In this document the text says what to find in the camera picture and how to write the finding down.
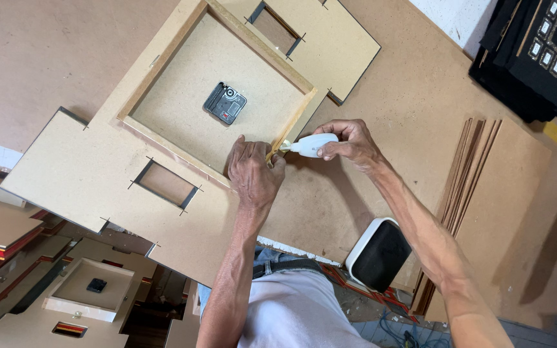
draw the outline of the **white glue bottle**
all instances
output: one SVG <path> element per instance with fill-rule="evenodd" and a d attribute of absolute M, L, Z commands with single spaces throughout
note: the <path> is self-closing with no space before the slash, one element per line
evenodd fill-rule
<path fill-rule="evenodd" d="M 279 150 L 289 150 L 298 152 L 302 156 L 319 158 L 319 156 L 317 156 L 317 150 L 330 141 L 338 142 L 337 136 L 333 133 L 314 134 L 304 137 L 290 146 L 281 146 Z"/>

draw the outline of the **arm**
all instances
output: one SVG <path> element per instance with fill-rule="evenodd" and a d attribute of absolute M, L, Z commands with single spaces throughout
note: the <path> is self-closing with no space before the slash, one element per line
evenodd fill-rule
<path fill-rule="evenodd" d="M 229 178 L 240 198 L 231 243 L 214 280 L 199 328 L 197 347 L 234 347 L 242 335 L 251 292 L 252 262 L 257 234 L 285 178 L 285 159 L 272 156 L 265 142 L 245 142 L 240 136 L 231 149 Z"/>
<path fill-rule="evenodd" d="M 366 174 L 391 208 L 401 231 L 422 263 L 423 271 L 445 301 L 457 347 L 512 347 L 511 340 L 478 291 L 473 270 L 457 241 L 422 203 L 384 158 L 362 120 L 334 120 L 313 133 L 333 132 L 318 156 L 341 155 Z"/>

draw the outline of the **jeans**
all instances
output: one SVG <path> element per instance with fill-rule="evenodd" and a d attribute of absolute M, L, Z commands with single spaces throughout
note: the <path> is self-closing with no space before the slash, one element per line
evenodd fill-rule
<path fill-rule="evenodd" d="M 271 249 L 264 248 L 263 246 L 255 246 L 255 259 L 252 262 L 253 266 L 263 265 L 266 261 L 270 262 L 285 262 L 295 259 L 304 259 L 306 257 L 299 257 L 281 253 L 280 251 L 275 251 Z M 205 304 L 208 298 L 210 298 L 210 292 L 212 289 L 205 285 L 199 284 L 197 286 L 197 291 L 199 292 L 199 302 L 201 303 L 201 316 L 203 316 L 203 310 L 205 309 Z"/>

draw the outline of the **man's left hand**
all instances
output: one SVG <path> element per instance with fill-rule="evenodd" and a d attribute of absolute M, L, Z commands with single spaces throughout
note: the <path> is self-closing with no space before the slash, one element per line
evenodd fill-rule
<path fill-rule="evenodd" d="M 285 159 L 277 154 L 266 163 L 266 155 L 272 150 L 267 142 L 244 141 L 238 137 L 231 148 L 227 162 L 228 175 L 239 194 L 240 206 L 251 209 L 268 209 L 285 179 Z"/>

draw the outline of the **white t-shirt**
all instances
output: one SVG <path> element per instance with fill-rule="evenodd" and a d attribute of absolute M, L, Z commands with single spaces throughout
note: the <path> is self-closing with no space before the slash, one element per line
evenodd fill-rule
<path fill-rule="evenodd" d="M 350 325 L 325 277 L 308 271 L 254 279 L 238 347 L 377 347 Z"/>

